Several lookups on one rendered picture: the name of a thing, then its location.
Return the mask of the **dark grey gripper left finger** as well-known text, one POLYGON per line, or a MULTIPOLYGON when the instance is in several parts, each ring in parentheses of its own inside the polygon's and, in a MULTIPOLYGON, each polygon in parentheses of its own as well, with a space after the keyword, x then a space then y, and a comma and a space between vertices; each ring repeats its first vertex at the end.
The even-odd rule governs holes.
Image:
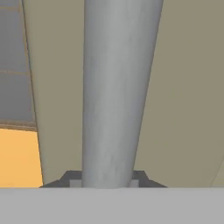
POLYGON ((66 171, 60 179, 56 179, 51 183, 45 184, 43 187, 81 188, 81 180, 81 171, 66 171))

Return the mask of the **beige cabinet door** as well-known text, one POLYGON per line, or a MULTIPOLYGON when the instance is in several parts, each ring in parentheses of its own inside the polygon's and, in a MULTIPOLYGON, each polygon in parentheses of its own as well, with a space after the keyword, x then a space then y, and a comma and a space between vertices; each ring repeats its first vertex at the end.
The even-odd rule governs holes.
MULTIPOLYGON (((82 169, 85 0, 23 0, 42 178, 82 169)), ((164 0, 134 168, 224 186, 224 0, 164 0)))

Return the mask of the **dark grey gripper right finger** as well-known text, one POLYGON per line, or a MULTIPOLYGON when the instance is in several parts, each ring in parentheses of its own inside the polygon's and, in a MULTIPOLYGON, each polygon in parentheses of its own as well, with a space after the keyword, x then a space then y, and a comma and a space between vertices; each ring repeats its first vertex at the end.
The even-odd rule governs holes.
POLYGON ((163 185, 158 182, 151 180, 146 175, 145 171, 133 171, 132 180, 129 184, 131 188, 148 188, 148 187, 163 187, 163 185))

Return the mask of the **grey metal cabinet handle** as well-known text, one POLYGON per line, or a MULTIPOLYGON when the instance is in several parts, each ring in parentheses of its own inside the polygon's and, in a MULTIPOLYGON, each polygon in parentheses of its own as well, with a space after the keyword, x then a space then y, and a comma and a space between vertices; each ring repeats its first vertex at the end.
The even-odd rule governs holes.
POLYGON ((132 179, 164 0, 85 0, 82 185, 132 179))

